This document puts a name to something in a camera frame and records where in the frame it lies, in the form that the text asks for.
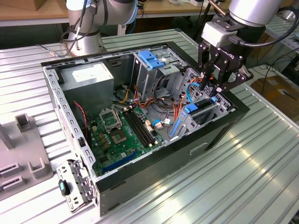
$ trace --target gray plastic holder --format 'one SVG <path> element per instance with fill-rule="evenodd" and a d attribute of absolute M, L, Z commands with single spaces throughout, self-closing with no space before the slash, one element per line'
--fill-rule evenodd
<path fill-rule="evenodd" d="M 53 176 L 33 117 L 0 125 L 0 201 Z"/>

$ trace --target green circuit board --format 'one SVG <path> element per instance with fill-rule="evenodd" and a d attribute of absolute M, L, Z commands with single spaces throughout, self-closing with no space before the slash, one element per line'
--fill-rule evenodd
<path fill-rule="evenodd" d="M 140 119 L 147 119 L 140 108 L 135 108 L 133 112 Z M 117 114 L 122 123 L 122 128 L 112 130 L 110 133 L 106 132 L 100 117 L 89 122 L 89 126 L 92 130 L 91 148 L 96 159 L 93 169 L 96 175 L 103 175 L 130 160 L 156 149 L 164 143 L 164 140 L 158 133 L 150 133 L 152 138 L 156 141 L 156 144 L 153 144 L 151 147 L 144 147 L 122 112 L 118 112 Z"/>

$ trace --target slotted aluminum surface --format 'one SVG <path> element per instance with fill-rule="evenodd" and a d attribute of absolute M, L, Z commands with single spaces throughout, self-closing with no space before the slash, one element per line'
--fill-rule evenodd
<path fill-rule="evenodd" d="M 197 59 L 196 44 L 175 30 L 104 38 L 108 50 L 165 41 Z M 72 155 L 39 65 L 54 58 L 35 46 L 1 50 L 0 58 L 0 122 L 34 116 L 55 171 Z M 105 216 L 93 204 L 71 214 L 55 174 L 1 201 L 1 223 L 287 223 L 299 209 L 298 127 L 247 86 L 232 92 L 250 112 L 216 147 Z"/>
<path fill-rule="evenodd" d="M 289 22 L 279 16 L 275 16 L 271 23 L 266 25 L 266 34 L 272 36 L 273 38 L 278 38 L 281 35 L 285 34 L 293 25 L 293 22 Z M 285 46 L 290 48 L 291 50 L 295 50 L 299 53 L 299 41 L 294 37 L 299 33 L 299 27 L 295 29 L 295 31 L 290 34 L 287 38 L 281 41 Z"/>

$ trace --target chip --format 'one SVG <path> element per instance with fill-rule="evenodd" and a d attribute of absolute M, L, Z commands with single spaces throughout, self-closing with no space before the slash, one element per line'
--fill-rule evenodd
<path fill-rule="evenodd" d="M 100 162 L 103 163 L 103 162 L 106 162 L 108 161 L 108 157 L 107 156 L 103 156 L 100 158 Z"/>

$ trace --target cardboard box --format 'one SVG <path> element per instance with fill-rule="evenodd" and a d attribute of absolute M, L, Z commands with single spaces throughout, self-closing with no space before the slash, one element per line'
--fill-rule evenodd
<path fill-rule="evenodd" d="M 251 87 L 261 93 L 264 78 L 256 80 Z M 299 91 L 280 76 L 268 77 L 265 82 L 263 97 L 277 107 L 294 122 L 299 121 Z"/>
<path fill-rule="evenodd" d="M 46 0 L 0 0 L 0 5 L 37 11 Z"/>

